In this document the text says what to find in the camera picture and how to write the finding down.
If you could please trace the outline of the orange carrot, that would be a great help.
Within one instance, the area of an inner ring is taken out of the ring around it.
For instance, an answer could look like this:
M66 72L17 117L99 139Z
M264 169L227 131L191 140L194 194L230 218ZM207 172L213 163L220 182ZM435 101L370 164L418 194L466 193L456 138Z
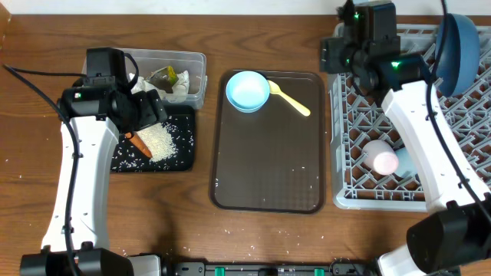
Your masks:
M152 153L150 152L145 142L142 141L142 139L139 137L139 135L136 132L125 133L124 137L127 140L129 140L136 148L138 148L138 150L141 151L143 155L145 155L150 159L153 157Z

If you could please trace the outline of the white paper ball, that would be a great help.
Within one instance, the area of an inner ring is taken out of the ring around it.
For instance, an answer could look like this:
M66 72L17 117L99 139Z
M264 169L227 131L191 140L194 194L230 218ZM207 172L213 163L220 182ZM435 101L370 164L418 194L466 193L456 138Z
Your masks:
M189 72L184 71L177 75L177 82L172 87L172 94L168 96L168 101L172 104L179 104L186 100L189 92Z

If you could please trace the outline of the pink cup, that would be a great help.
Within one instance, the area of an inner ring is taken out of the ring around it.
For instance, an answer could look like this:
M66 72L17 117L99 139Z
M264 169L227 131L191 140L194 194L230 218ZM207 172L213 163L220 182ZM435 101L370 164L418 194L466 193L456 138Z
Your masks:
M399 159L391 146L383 140L368 142L362 153L366 155L364 164L380 175L390 175L397 170Z

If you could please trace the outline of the green snack wrapper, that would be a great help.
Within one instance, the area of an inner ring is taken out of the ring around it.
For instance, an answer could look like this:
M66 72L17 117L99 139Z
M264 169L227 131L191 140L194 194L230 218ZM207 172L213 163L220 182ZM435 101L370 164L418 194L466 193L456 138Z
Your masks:
M173 85L178 81L178 77L173 67L167 66L154 71L146 78L146 81L154 87L172 94Z

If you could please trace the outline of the light blue rice bowl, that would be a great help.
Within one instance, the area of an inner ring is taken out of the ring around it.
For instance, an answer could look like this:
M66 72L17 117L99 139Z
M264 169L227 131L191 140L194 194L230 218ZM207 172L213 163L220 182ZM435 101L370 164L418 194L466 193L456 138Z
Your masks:
M255 71L240 71L226 83L226 98L238 111L254 113L262 108L270 95L267 79Z

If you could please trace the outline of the dark blue plate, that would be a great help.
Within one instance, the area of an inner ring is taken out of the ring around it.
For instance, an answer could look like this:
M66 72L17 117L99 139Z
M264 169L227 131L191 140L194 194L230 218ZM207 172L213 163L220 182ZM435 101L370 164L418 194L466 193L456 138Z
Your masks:
M449 13L449 26L437 68L439 86L445 97L463 94L474 82L480 58L479 35L473 21L465 15Z

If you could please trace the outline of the white tissue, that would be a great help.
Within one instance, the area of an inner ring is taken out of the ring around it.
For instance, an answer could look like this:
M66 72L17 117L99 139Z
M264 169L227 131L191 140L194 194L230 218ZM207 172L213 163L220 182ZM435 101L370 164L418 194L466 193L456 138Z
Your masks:
M158 87L155 87L148 81L146 81L143 77L138 77L136 84L131 88L131 93L136 94L141 91L151 91L151 90L156 90L157 92L160 92L160 89Z

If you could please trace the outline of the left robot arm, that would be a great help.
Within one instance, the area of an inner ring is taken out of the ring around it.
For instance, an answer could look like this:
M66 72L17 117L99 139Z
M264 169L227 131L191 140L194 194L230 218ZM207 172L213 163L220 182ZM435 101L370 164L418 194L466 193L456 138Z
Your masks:
M86 72L50 102L61 119L61 172L54 211L37 254L23 255L22 275L162 275L159 255L123 257L109 249L107 193L120 135L167 119L155 90L133 93L126 62L116 48L87 50Z

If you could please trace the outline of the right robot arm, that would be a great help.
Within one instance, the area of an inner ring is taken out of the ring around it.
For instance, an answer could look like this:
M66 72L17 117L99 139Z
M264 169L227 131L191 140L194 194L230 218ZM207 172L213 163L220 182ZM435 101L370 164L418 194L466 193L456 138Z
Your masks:
M462 94L475 80L480 43L473 21L445 12L436 57L403 54L390 1L345 2L344 32L321 41L321 71L352 73L392 122L417 168L429 215L406 244L379 257L379 275L453 272L490 257L490 190L472 169L443 115L438 96Z

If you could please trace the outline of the light blue cup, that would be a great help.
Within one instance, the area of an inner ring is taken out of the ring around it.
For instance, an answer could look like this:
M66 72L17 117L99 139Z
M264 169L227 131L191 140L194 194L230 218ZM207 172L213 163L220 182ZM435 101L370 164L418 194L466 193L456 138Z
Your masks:
M398 158L398 167L394 174L400 178L415 176L417 174L417 167L414 165L408 150L406 148L401 148L395 153Z

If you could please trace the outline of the yellow plastic spoon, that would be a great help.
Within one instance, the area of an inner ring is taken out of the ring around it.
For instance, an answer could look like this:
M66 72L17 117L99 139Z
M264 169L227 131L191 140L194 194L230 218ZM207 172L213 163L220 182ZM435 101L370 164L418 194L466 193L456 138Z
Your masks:
M269 84L270 94L280 96L283 100L289 103L295 110L297 110L302 116L309 117L311 115L311 111L307 107L305 107L297 100L291 98L289 95L284 93L281 90L280 86L277 85L275 82L268 80L268 84Z

